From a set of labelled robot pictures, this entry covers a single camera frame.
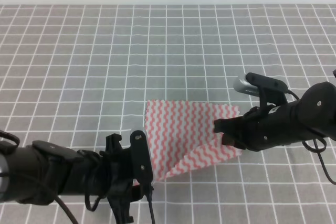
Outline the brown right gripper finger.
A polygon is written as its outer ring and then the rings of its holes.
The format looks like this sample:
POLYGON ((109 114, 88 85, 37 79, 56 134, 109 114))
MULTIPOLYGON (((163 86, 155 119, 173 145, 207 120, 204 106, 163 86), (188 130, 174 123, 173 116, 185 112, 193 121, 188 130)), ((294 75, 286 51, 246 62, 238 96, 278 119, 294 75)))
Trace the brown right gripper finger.
POLYGON ((225 146, 234 146, 236 139, 229 134, 222 135, 222 145, 225 146))

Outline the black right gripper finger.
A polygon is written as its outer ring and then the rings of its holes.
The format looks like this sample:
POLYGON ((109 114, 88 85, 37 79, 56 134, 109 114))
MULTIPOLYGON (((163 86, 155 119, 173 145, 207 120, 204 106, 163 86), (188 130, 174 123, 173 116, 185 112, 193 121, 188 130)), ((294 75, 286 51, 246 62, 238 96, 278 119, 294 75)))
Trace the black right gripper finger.
POLYGON ((242 129, 244 123, 243 118, 217 119, 214 121, 214 132, 236 133, 242 129))

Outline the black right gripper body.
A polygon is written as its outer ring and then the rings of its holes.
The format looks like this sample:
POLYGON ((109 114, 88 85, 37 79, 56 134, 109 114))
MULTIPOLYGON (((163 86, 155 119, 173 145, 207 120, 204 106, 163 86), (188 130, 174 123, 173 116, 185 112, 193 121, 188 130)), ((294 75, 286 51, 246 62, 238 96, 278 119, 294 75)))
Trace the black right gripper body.
POLYGON ((259 129, 259 122, 266 119, 273 105, 264 107, 255 106, 238 119, 238 126, 234 140, 234 147, 241 150, 254 152, 267 148, 267 140, 264 133, 259 129))

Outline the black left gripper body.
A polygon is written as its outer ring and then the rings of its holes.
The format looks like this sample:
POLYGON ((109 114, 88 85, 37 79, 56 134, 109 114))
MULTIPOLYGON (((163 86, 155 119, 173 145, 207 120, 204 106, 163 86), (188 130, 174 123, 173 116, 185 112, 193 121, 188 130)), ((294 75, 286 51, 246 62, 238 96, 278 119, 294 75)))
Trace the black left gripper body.
POLYGON ((134 178, 130 146, 123 148, 121 140, 119 134, 107 136, 106 148, 100 152, 108 168, 103 196, 110 204, 116 223, 133 223, 130 205, 147 196, 147 184, 139 184, 134 178))

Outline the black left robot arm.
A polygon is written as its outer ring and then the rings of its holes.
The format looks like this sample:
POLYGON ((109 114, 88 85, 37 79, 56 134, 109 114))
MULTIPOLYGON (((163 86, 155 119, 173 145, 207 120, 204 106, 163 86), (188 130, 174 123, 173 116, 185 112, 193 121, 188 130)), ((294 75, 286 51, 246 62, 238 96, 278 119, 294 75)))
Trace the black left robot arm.
POLYGON ((75 151, 39 140, 21 147, 17 136, 1 131, 1 202, 57 202, 76 223, 62 195, 82 195, 89 211, 107 199, 117 223, 132 223, 130 204, 152 199, 153 174, 146 134, 134 131, 128 148, 121 139, 114 133, 106 137, 104 151, 75 151))

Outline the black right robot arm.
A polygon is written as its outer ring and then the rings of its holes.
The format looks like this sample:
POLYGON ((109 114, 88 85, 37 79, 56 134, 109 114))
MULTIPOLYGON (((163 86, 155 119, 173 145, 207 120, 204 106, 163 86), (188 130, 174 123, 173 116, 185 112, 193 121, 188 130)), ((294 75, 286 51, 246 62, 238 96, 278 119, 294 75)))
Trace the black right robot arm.
POLYGON ((335 85, 321 82, 303 96, 288 102, 288 86, 280 80, 249 72, 236 79, 237 92, 258 97, 244 115, 214 121, 214 132, 222 133, 222 144, 242 150, 263 151, 302 141, 335 139, 335 85))

